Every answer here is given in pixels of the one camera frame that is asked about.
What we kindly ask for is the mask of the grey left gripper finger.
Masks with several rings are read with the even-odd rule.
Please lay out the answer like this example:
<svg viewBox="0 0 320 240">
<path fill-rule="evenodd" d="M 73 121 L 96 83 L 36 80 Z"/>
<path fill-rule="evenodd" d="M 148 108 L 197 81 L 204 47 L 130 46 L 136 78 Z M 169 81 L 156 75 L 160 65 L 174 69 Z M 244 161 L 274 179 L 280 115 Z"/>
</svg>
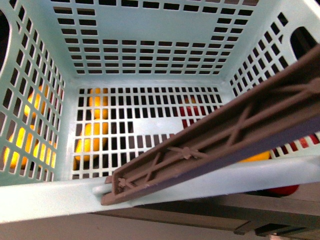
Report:
<svg viewBox="0 0 320 240">
<path fill-rule="evenodd" d="M 320 48 L 114 171 L 103 206 L 143 197 L 320 129 Z"/>
</svg>

